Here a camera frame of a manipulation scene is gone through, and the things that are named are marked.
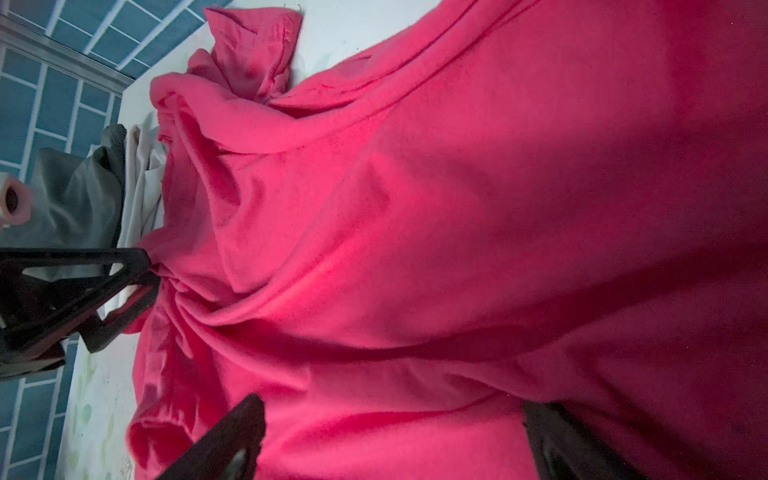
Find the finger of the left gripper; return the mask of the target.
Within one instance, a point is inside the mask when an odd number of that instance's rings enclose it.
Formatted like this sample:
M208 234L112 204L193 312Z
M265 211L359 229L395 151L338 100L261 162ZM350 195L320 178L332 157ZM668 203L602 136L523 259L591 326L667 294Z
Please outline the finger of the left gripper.
M77 332L88 352L94 354L104 350L123 334L155 303L159 287L160 278L154 273L145 273L107 301L104 318L98 312L87 316Z
M114 274L41 280L30 268L117 265ZM1 250L1 362L53 364L63 357L56 348L91 313L102 318L107 301L151 271L139 248Z

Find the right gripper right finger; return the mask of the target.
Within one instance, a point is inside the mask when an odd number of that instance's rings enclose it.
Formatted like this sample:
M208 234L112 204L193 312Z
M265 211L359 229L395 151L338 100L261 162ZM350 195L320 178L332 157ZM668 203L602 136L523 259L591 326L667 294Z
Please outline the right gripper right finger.
M559 403L523 404L524 427L544 480L639 480L644 475Z

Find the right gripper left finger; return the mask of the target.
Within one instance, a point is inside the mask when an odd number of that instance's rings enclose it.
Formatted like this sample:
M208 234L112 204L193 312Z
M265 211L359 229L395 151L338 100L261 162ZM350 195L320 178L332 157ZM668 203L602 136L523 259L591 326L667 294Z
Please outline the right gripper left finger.
M255 477L265 435L264 403L256 394L250 394L159 479L251 480Z

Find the magenta t shirt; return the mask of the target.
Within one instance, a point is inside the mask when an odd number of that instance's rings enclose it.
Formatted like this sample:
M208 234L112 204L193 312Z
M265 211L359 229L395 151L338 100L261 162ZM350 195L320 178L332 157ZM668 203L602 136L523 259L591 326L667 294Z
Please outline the magenta t shirt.
M528 401L766 477L765 2L444 1L296 87L298 13L207 18L150 88L138 478L252 393L260 479L532 479Z

